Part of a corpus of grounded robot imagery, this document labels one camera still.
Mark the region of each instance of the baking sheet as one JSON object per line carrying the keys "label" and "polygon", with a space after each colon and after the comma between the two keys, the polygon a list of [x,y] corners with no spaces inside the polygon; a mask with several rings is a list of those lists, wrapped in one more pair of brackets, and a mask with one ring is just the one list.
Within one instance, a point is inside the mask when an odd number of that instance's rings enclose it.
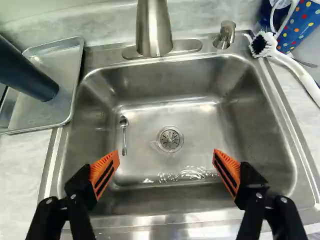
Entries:
{"label": "baking sheet", "polygon": [[83,48],[83,38],[71,37],[22,53],[60,89],[54,99],[41,102],[8,87],[0,106],[0,135],[58,127],[71,120]]}

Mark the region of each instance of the countertop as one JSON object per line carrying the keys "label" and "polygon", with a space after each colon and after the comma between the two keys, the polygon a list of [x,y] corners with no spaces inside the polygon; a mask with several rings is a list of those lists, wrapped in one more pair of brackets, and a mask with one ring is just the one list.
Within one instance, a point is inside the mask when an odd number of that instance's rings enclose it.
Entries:
{"label": "countertop", "polygon": [[[271,63],[320,171],[320,108],[284,67]],[[52,130],[0,137],[0,240],[25,239],[37,206],[38,191]],[[320,239],[320,223],[305,227]]]}

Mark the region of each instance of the sink drain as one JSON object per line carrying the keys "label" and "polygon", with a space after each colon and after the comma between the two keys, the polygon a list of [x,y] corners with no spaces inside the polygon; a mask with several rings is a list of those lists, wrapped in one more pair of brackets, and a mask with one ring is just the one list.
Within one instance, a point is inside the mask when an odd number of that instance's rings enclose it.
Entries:
{"label": "sink drain", "polygon": [[184,135],[178,128],[166,126],[158,133],[157,144],[164,152],[174,153],[184,144]]}

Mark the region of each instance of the faucet base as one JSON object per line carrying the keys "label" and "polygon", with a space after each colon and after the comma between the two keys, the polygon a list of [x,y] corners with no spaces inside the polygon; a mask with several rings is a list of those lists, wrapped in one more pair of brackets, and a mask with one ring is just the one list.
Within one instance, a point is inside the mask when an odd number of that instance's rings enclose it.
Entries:
{"label": "faucet base", "polygon": [[[173,41],[173,49],[163,57],[177,56],[199,52],[202,49],[202,42],[197,39],[178,39]],[[148,59],[137,52],[135,45],[129,46],[122,51],[122,56],[127,60]]]}

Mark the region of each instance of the spoon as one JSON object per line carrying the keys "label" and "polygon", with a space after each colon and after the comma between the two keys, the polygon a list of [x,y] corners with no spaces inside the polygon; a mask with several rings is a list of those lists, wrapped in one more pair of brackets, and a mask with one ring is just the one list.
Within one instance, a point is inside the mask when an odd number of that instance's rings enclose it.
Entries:
{"label": "spoon", "polygon": [[120,121],[119,121],[120,126],[122,127],[122,131],[123,131],[123,147],[122,147],[122,156],[126,156],[127,155],[127,146],[126,146],[126,128],[129,125],[129,121],[125,116],[121,116],[120,117]]}

